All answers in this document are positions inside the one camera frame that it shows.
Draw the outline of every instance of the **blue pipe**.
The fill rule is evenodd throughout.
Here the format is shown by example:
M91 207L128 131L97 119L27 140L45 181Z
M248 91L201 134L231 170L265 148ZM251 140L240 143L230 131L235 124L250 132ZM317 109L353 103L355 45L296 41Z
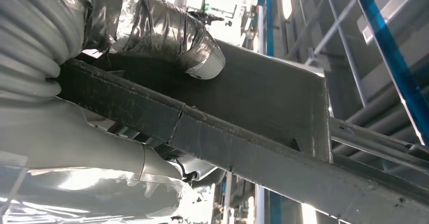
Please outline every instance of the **blue pipe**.
M429 143L429 102L422 92L422 88L405 62L375 1L358 0L358 2L375 33L374 38L385 58L385 64L391 72L392 81L396 83L398 93L406 102L405 107L408 108L412 118L410 120L414 121L420 132L422 143Z
M274 56L274 31L273 31L273 9L272 1L266 1L266 20L267 20L267 56ZM270 192L270 223L282 223L281 217L281 198L282 196Z
M274 32L273 32L273 9L272 1L266 0L266 18L267 18L267 56L274 56Z

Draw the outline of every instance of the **dark metal beam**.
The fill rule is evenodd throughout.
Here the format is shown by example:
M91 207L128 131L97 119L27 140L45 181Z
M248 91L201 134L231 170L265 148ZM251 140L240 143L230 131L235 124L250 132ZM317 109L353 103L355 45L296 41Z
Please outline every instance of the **dark metal beam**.
M321 161L77 60L59 82L66 99L345 221L429 219L427 190L351 159Z

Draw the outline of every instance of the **white pipe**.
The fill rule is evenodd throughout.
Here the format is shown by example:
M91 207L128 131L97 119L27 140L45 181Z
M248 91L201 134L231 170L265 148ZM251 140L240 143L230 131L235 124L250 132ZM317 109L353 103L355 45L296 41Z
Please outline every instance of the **white pipe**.
M224 201L224 216L222 224L228 224L229 222L229 204L231 202L231 186L232 186L232 173L227 173L226 180L226 189L225 189L225 201Z
M255 185L255 224L265 222L265 189L260 185Z

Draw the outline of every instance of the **insulated duct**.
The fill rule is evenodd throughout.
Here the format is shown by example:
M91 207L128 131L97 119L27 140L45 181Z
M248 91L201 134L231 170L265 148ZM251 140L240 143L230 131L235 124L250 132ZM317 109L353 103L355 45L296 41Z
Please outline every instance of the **insulated duct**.
M225 65L203 24L164 0L81 1L92 8L85 49L164 59L200 79L217 76Z
M147 219L173 214L184 199L189 186L152 148L90 126L75 104L54 98L61 88L49 78L59 75L59 65L80 53L82 44L108 49L124 42L116 34L123 22L112 16L119 11L122 15L124 5L117 1L0 0L3 221L88 222L100 215ZM209 78L221 70L215 73L207 66L220 51L201 26L188 23L187 16L162 0L153 0L158 2L155 7L145 1L138 2L141 9L133 16L123 52L158 45L151 54L159 55L176 48L179 52L171 61L193 76ZM164 13L158 10L163 6ZM162 16L171 18L161 22L164 31L158 27ZM185 19L183 27L168 22L174 19ZM139 33L143 31L150 36ZM192 42L175 46L172 33L187 34Z

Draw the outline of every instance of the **silver insulation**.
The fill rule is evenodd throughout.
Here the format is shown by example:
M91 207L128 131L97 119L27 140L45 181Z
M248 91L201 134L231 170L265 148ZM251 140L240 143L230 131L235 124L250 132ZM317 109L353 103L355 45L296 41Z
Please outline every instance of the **silver insulation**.
M164 0L81 0L92 5L85 49L171 62L192 76L211 79L225 57L197 19Z

